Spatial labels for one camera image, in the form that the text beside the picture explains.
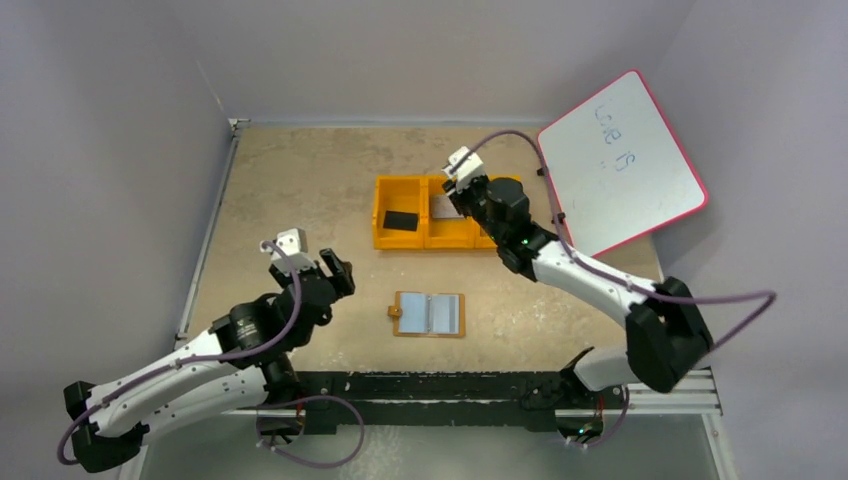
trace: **table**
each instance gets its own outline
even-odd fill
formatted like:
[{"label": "table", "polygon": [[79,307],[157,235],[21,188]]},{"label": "table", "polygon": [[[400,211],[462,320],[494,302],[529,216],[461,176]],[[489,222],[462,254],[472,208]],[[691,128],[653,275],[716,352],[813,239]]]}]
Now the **table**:
[{"label": "table", "polygon": [[[311,252],[333,248],[353,263],[356,294],[333,307],[309,345],[292,354],[298,370],[559,370],[589,345],[622,342],[611,319],[560,290],[509,272],[494,251],[377,251],[371,213],[377,175],[439,174],[448,156],[492,128],[282,128],[244,131],[198,284],[189,335],[241,302],[278,290],[259,243],[292,227]],[[538,130],[522,129],[535,137]],[[480,150],[490,175],[519,175],[542,225],[550,218],[538,161],[520,138]],[[601,260],[658,279],[649,237]],[[392,335],[386,308],[395,291],[463,293],[466,336]]]}]

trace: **whiteboard with red border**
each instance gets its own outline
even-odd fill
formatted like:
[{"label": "whiteboard with red border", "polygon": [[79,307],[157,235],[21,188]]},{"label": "whiteboard with red border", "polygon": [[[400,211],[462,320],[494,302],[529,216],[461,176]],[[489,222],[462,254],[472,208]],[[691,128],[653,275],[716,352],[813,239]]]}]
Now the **whiteboard with red border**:
[{"label": "whiteboard with red border", "polygon": [[586,255],[707,204],[706,188],[637,70],[545,127],[538,141],[571,243]]}]

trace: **wooden board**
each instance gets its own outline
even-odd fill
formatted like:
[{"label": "wooden board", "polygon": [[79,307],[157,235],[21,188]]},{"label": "wooden board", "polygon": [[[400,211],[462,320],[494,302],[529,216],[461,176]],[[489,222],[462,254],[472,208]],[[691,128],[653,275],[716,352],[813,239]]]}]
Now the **wooden board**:
[{"label": "wooden board", "polygon": [[[571,295],[510,273],[494,251],[374,250],[377,175],[438,174],[448,156],[491,128],[279,128],[244,132],[200,278],[190,334],[240,302],[275,291],[263,239],[301,227],[317,258],[331,247],[353,263],[356,294],[292,355],[302,370],[559,369],[587,345],[624,340],[612,320]],[[538,130],[527,129],[535,135]],[[480,151],[491,175],[519,175],[538,219],[550,213],[537,160],[520,139]],[[659,277],[648,238],[602,258],[635,275]],[[462,292],[459,341],[392,335],[386,306],[398,290]]]},{"label": "wooden board", "polygon": [[543,129],[539,145],[574,245],[595,256],[707,203],[707,191],[637,71]]}]

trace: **gray wall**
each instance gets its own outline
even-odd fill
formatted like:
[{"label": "gray wall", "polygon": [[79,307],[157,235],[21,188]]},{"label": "gray wall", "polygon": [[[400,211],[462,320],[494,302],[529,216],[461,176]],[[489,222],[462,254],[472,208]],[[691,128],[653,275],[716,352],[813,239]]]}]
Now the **gray wall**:
[{"label": "gray wall", "polygon": [[2,478],[85,478],[61,389],[173,345],[229,146],[182,35],[158,2],[0,1]]},{"label": "gray wall", "polygon": [[846,32],[842,0],[699,0],[652,78],[712,194],[656,235],[666,270],[780,295],[716,360],[744,479],[848,478]]},{"label": "gray wall", "polygon": [[653,73],[694,0],[169,0],[230,117],[540,122]]}]

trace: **purple cable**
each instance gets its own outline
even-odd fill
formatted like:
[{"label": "purple cable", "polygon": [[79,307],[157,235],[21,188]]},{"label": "purple cable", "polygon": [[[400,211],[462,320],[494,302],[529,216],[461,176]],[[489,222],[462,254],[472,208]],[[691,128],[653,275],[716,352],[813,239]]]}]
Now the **purple cable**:
[{"label": "purple cable", "polygon": [[339,397],[334,397],[332,395],[314,395],[314,396],[311,396],[311,397],[300,398],[300,399],[292,400],[290,402],[285,402],[285,403],[278,403],[278,404],[271,404],[271,405],[259,405],[256,408],[276,409],[276,408],[294,407],[294,406],[297,406],[301,403],[309,403],[309,402],[314,402],[314,401],[318,401],[318,400],[329,400],[331,402],[339,403],[339,404],[343,405],[345,408],[347,408],[348,410],[350,410],[351,412],[353,412],[353,416],[356,417],[356,421],[359,423],[359,441],[356,442],[356,448],[353,449],[353,452],[351,452],[350,455],[346,456],[345,458],[343,458],[341,460],[337,460],[335,462],[327,462],[327,463],[314,462],[312,460],[306,460],[305,458],[300,458],[296,455],[293,455],[293,454],[288,453],[284,450],[276,448],[274,445],[272,445],[267,440],[262,439],[262,431],[261,431],[261,428],[259,426],[259,417],[257,417],[256,418],[256,436],[259,437],[259,443],[262,446],[264,446],[265,448],[269,449],[270,451],[276,453],[277,455],[288,458],[289,460],[291,460],[295,463],[299,463],[303,466],[311,467],[311,468],[336,468],[336,467],[340,467],[340,466],[346,464],[347,462],[353,460],[354,457],[356,457],[356,455],[362,449],[362,444],[365,442],[365,420],[362,419],[362,414],[359,413],[359,411],[356,409],[356,407],[351,405],[351,403],[348,402],[347,400],[345,400],[343,398],[339,398]]},{"label": "purple cable", "polygon": [[[474,154],[474,152],[476,152],[478,149],[480,149],[483,145],[489,143],[492,139],[503,136],[503,135],[516,135],[516,136],[523,138],[527,143],[529,143],[530,146],[533,147],[533,151],[536,153],[536,157],[539,159],[539,165],[542,167],[542,169],[544,171],[544,169],[547,167],[547,165],[545,164],[545,156],[542,154],[542,150],[539,148],[539,145],[537,145],[536,142],[532,138],[530,138],[530,136],[528,136],[526,133],[519,131],[519,130],[510,129],[510,130],[499,130],[497,132],[490,133],[489,135],[486,135],[485,137],[483,137],[482,140],[480,140],[479,142],[477,142],[477,144],[475,144],[473,147],[471,147],[468,150],[468,152],[466,152],[465,155],[463,155],[462,158],[459,159],[459,161],[456,163],[456,165],[454,165],[453,168],[450,169],[450,174],[451,175],[455,174],[457,172],[457,170],[459,170],[459,167],[463,163],[465,163],[465,161],[468,159],[468,157],[470,157],[472,154]],[[599,270],[599,269],[589,265],[583,259],[581,259],[580,256],[574,255],[574,250],[571,248],[571,246],[568,244],[568,242],[565,241],[566,233],[565,233],[565,229],[563,227],[563,222],[556,221],[556,219],[558,217],[564,216],[565,214],[564,214],[564,212],[562,211],[562,208],[559,205],[559,201],[557,200],[556,189],[554,188],[554,184],[553,184],[553,180],[551,179],[551,176],[548,175],[548,174],[545,174],[543,176],[545,178],[545,184],[546,184],[546,187],[547,187],[548,203],[551,206],[551,214],[552,214],[552,218],[554,219],[554,226],[556,228],[557,235],[559,237],[559,241],[562,244],[562,248],[565,250],[565,253],[568,255],[568,257],[572,261],[574,261],[574,263],[576,263],[577,265],[579,265],[581,268],[588,271],[589,273],[592,273],[592,274],[594,274],[598,277],[606,279],[606,280],[613,282],[617,285],[620,285],[622,287],[633,290],[634,292],[641,293],[642,295],[645,295],[646,297],[653,298],[653,299],[659,300],[661,302],[674,303],[674,304],[678,304],[678,305],[718,305],[718,304],[749,302],[749,301],[757,300],[757,299],[760,299],[760,298],[764,299],[763,303],[759,307],[754,309],[750,314],[748,314],[748,316],[743,318],[738,324],[736,324],[733,328],[731,328],[727,333],[725,333],[722,337],[720,337],[718,340],[716,340],[713,343],[712,348],[710,348],[709,352],[707,352],[707,355],[709,355],[709,353],[711,353],[711,352],[715,352],[720,347],[724,346],[733,337],[738,335],[739,332],[744,330],[745,327],[750,325],[751,322],[753,322],[757,317],[759,317],[763,312],[765,312],[771,306],[771,304],[774,303],[774,301],[777,299],[777,292],[775,292],[774,290],[761,290],[761,291],[758,291],[758,292],[743,293],[743,294],[738,294],[738,295],[722,295],[722,296],[713,296],[713,297],[697,297],[697,298],[673,297],[673,296],[670,296],[670,295],[663,295],[661,293],[657,293],[657,292],[654,292],[652,290],[648,290],[647,288],[640,287],[639,285],[633,285],[623,278],[617,277],[615,275],[604,272],[603,270]],[[630,405],[630,391],[627,389],[626,386],[624,386],[624,392],[625,392],[624,407],[621,410],[621,415],[619,415],[618,420],[616,420],[615,424],[612,426],[612,428],[610,428],[609,433],[602,436],[601,438],[599,438],[595,442],[592,442],[592,444],[588,445],[588,446],[600,445],[601,443],[605,442],[607,438],[609,438],[613,433],[615,433],[619,429],[619,427],[621,426],[621,423],[624,421],[624,417],[625,417],[625,415],[627,413],[627,409],[629,408],[629,405]]]},{"label": "purple cable", "polygon": [[[268,248],[274,250],[274,252],[276,252],[286,262],[286,266],[288,267],[289,274],[292,277],[292,283],[294,284],[294,307],[292,308],[291,317],[289,318],[289,321],[286,322],[285,327],[283,327],[283,329],[280,330],[280,333],[278,333],[274,338],[263,343],[262,345],[260,345],[258,347],[252,348],[250,350],[245,350],[245,351],[242,351],[242,352],[236,352],[236,353],[226,353],[226,354],[221,354],[221,355],[201,355],[201,356],[181,358],[181,359],[179,359],[175,362],[175,364],[177,365],[177,368],[182,367],[183,365],[188,365],[190,363],[196,363],[196,362],[208,362],[208,361],[226,362],[226,361],[230,361],[230,360],[238,360],[240,358],[249,357],[251,355],[256,355],[256,354],[262,353],[262,352],[268,350],[269,348],[271,348],[272,346],[274,346],[280,340],[282,340],[283,337],[285,337],[289,333],[289,331],[291,331],[292,327],[294,327],[294,322],[297,320],[298,314],[300,314],[300,305],[301,305],[301,297],[302,297],[300,277],[297,274],[297,268],[294,266],[294,264],[292,263],[292,261],[288,257],[288,255],[286,255],[285,252],[283,252],[283,250],[280,247],[278,247],[276,243],[271,242],[269,240],[265,240],[264,242],[262,242],[262,246],[268,247]],[[149,372],[141,374],[138,377],[128,381],[127,383],[125,383],[121,387],[115,389],[115,391],[113,391],[112,393],[104,396],[99,404],[92,405],[86,411],[84,411],[82,413],[82,415],[77,417],[71,423],[71,425],[67,428],[67,430],[65,430],[65,433],[62,434],[62,438],[59,441],[59,447],[56,450],[56,456],[59,459],[59,463],[61,463],[62,465],[77,465],[77,464],[79,464],[78,460],[69,459],[68,457],[65,456],[65,445],[68,443],[68,440],[71,438],[71,435],[73,435],[74,430],[79,428],[79,426],[82,425],[83,422],[88,420],[92,415],[97,413],[101,408],[104,408],[104,406],[108,406],[111,402],[115,401],[118,397],[120,397],[121,395],[123,395],[127,391],[132,390],[133,388],[135,388],[135,387],[137,387],[137,386],[139,386],[139,385],[141,385],[141,384],[143,384],[143,383],[145,383],[145,382],[147,382],[147,381],[149,381],[153,378],[156,378],[156,377],[158,377],[159,375],[162,375],[165,372],[170,371],[172,368],[174,368],[173,365],[163,365],[163,366],[155,368],[155,369],[153,369]]]}]

